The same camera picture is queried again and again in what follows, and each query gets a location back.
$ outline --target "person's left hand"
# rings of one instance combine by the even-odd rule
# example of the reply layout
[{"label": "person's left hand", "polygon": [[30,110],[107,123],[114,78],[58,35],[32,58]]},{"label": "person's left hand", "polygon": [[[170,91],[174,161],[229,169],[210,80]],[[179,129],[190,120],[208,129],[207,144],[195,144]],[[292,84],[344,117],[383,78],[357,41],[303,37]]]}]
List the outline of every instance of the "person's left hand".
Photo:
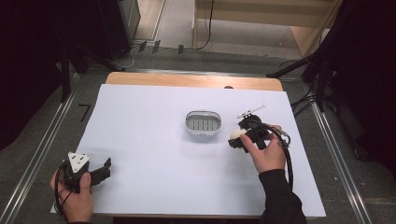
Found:
[{"label": "person's left hand", "polygon": [[[56,171],[50,181],[50,187],[55,190]],[[68,222],[91,222],[93,202],[91,196],[91,175],[85,173],[79,181],[79,193],[70,192],[64,183],[58,182],[61,204],[64,203],[64,215]]]}]

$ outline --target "black cable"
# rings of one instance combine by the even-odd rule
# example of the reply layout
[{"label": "black cable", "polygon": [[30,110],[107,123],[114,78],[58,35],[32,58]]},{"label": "black cable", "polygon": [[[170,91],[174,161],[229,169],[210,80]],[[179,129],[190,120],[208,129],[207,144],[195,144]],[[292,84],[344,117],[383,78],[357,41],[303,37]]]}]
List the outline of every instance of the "black cable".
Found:
[{"label": "black cable", "polygon": [[314,81],[311,83],[311,85],[310,85],[309,88],[308,88],[308,91],[306,92],[306,94],[305,94],[299,101],[290,104],[291,106],[294,105],[294,107],[292,108],[292,111],[294,111],[295,108],[297,107],[297,105],[298,105],[300,102],[302,102],[302,101],[305,99],[305,97],[308,96],[308,94],[311,92],[311,90],[312,90],[312,88],[313,88],[313,86],[314,86],[314,83],[315,83]]},{"label": "black cable", "polygon": [[67,161],[64,161],[61,166],[59,166],[58,171],[56,172],[56,176],[55,176],[55,183],[54,183],[54,194],[55,194],[55,210],[56,212],[59,214],[60,217],[64,216],[64,210],[62,209],[62,206],[59,202],[60,200],[60,196],[59,194],[61,192],[58,192],[58,184],[59,184],[59,176],[61,174],[61,171],[64,169],[64,167],[66,166]]},{"label": "black cable", "polygon": [[[316,101],[317,98],[318,98],[318,97],[317,97],[316,95],[309,95],[309,96],[306,96],[304,99],[302,99],[302,100],[299,101],[299,102],[295,102],[295,103],[290,104],[291,106],[294,106],[294,108],[292,109],[292,111],[294,111],[294,110],[297,108],[297,105],[299,105],[300,103],[302,103],[302,102],[304,102],[304,101],[307,101],[307,100]],[[323,101],[326,101],[326,100],[328,100],[328,99],[329,99],[329,97],[328,97],[327,95],[324,95],[324,96],[322,97],[322,100],[323,100]]]},{"label": "black cable", "polygon": [[215,1],[212,1],[212,7],[210,8],[210,18],[209,18],[209,37],[207,38],[206,43],[202,47],[195,49],[195,50],[204,49],[206,47],[206,45],[209,43],[210,36],[212,36],[211,28],[212,28],[212,15],[213,15],[213,5],[214,4],[215,4]]},{"label": "black cable", "polygon": [[281,70],[280,68],[281,68],[282,65],[285,64],[285,63],[296,63],[296,62],[298,62],[298,60],[285,61],[285,62],[283,62],[283,63],[281,63],[281,64],[279,65],[279,70]]},{"label": "black cable", "polygon": [[64,192],[65,190],[67,190],[67,189],[63,189],[63,190],[59,191],[59,193],[58,193],[58,194],[60,194],[60,193]]},{"label": "black cable", "polygon": [[64,201],[62,202],[62,210],[64,210],[64,204],[66,203],[66,200],[70,197],[72,194],[72,191],[69,191],[69,194],[67,194],[66,198],[64,198]]},{"label": "black cable", "polygon": [[205,28],[206,28],[206,31],[209,33],[209,29],[207,28],[207,24],[206,24],[206,15],[205,15]]},{"label": "black cable", "polygon": [[311,61],[310,61],[311,59],[316,59],[317,54],[318,53],[315,51],[314,53],[306,56],[305,58],[302,58],[300,61],[293,63],[280,71],[274,72],[273,74],[268,74],[268,75],[266,75],[266,77],[274,77],[274,78],[282,77],[283,75],[286,75],[288,72],[291,72],[291,71],[305,65],[306,63],[309,63],[311,65],[314,65],[316,68],[319,68],[319,66],[317,64],[311,63]]},{"label": "black cable", "polygon": [[290,155],[290,152],[289,152],[289,144],[290,144],[290,141],[291,141],[290,140],[290,136],[289,135],[285,135],[285,136],[288,137],[288,142],[285,142],[285,140],[282,139],[282,136],[273,127],[271,127],[271,126],[269,126],[269,125],[267,125],[265,123],[254,121],[254,120],[247,120],[247,122],[251,122],[251,123],[256,123],[256,124],[262,125],[266,130],[271,131],[279,139],[279,144],[283,148],[283,152],[285,153],[285,158],[286,158],[286,164],[288,165],[289,187],[290,187],[290,189],[293,189],[294,175],[293,175],[293,168],[291,166],[291,155]]},{"label": "black cable", "polygon": [[294,114],[294,117],[296,118],[301,112],[303,112],[304,110],[306,110],[306,109],[307,109],[310,105],[312,105],[314,102],[315,102],[314,100],[309,101],[308,104],[306,104],[305,106],[303,106],[303,108],[301,108],[298,112],[296,112],[296,113]]}]

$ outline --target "white paper sheet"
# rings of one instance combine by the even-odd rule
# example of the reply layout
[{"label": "white paper sheet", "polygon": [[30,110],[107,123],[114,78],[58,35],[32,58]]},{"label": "white paper sheet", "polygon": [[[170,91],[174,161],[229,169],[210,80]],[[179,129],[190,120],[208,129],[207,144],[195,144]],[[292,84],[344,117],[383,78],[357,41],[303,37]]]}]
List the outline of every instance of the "white paper sheet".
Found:
[{"label": "white paper sheet", "polygon": [[[93,187],[94,213],[260,216],[265,194],[249,154],[229,147],[236,116],[254,114],[279,124],[291,137],[294,192],[307,217],[324,217],[285,92],[103,85],[77,153],[90,170],[111,158],[111,177]],[[222,128],[209,138],[184,126],[192,110],[220,114]]]}]

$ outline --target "gray floor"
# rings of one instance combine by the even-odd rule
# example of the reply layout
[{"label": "gray floor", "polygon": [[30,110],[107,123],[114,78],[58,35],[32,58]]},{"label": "gray floor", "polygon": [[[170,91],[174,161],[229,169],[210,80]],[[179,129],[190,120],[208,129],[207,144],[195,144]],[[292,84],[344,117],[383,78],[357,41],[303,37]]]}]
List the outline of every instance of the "gray floor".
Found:
[{"label": "gray floor", "polygon": [[[151,47],[147,47],[145,51],[140,53],[134,51],[134,64],[127,68],[127,71],[156,69],[219,72],[226,73],[229,76],[264,77],[265,74],[277,71],[281,63],[290,58],[296,58],[294,53],[287,51],[287,48],[274,50],[278,57],[274,58],[265,56],[274,56],[272,53],[265,53],[271,52],[271,50],[247,55],[242,54],[243,51],[234,52],[235,48],[230,45],[226,48],[228,50],[221,52],[227,51],[232,52],[232,54],[205,51],[185,51],[183,54],[177,54],[176,49],[166,48],[172,48],[172,41],[165,36],[172,36],[167,34],[164,29],[160,29],[160,35],[163,37],[160,50],[154,54],[151,53]],[[283,35],[286,36],[286,40],[282,43],[292,43],[290,33],[285,32]],[[278,38],[273,35],[266,36],[269,40],[263,44],[275,47]],[[177,43],[190,41],[185,36],[178,37],[181,39]],[[125,57],[119,60],[119,63],[127,64],[131,60],[130,57]],[[303,71],[304,69],[300,68],[281,78],[283,88],[291,102],[299,100],[305,94],[304,83],[300,80],[300,74]],[[63,223],[55,215],[50,214],[53,202],[52,191],[49,187],[50,178],[52,172],[60,165],[62,160],[66,159],[67,152],[76,150],[92,113],[99,87],[106,81],[108,73],[102,65],[90,63],[88,75],[80,75],[80,82],[75,86],[75,98],[51,143],[49,153],[46,155],[14,223]],[[21,179],[40,144],[41,138],[59,108],[61,93],[62,89],[53,93],[31,119],[20,137],[9,147],[0,151],[0,160],[2,161],[0,169],[3,171],[0,173],[1,213],[6,208],[11,193]],[[78,104],[92,105],[87,118],[82,122],[80,120],[85,112],[85,107]],[[343,124],[330,110],[326,110],[325,114],[350,173],[361,192],[362,198],[366,201],[373,223],[394,222],[393,220],[396,219],[396,213],[394,212],[396,209],[396,183],[391,173],[375,161],[361,162],[356,160],[353,155],[353,146],[344,131]],[[308,222],[358,223],[313,110],[311,108],[305,110],[297,117],[296,121],[327,213],[325,218],[309,220]],[[112,218],[95,217],[94,223],[112,223]]]}]

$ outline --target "hand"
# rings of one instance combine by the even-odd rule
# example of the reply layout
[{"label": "hand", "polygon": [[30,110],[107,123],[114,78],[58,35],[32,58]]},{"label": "hand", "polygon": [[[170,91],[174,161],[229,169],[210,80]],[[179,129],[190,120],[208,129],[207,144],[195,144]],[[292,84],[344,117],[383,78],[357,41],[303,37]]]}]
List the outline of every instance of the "hand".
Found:
[{"label": "hand", "polygon": [[[50,181],[50,187],[55,190],[55,176],[56,172],[53,174]],[[90,173],[85,173],[79,181],[80,192],[71,193],[66,189],[64,183],[58,182],[59,197],[61,199],[61,204],[64,202],[64,214],[67,217],[68,222],[91,222],[93,202],[91,196],[91,175]]]},{"label": "hand", "polygon": [[270,140],[270,144],[263,150],[259,150],[245,134],[241,134],[240,137],[242,143],[250,153],[254,166],[259,174],[269,170],[285,169],[285,153],[283,148],[278,144],[279,139],[275,134],[269,134],[267,140]]}]

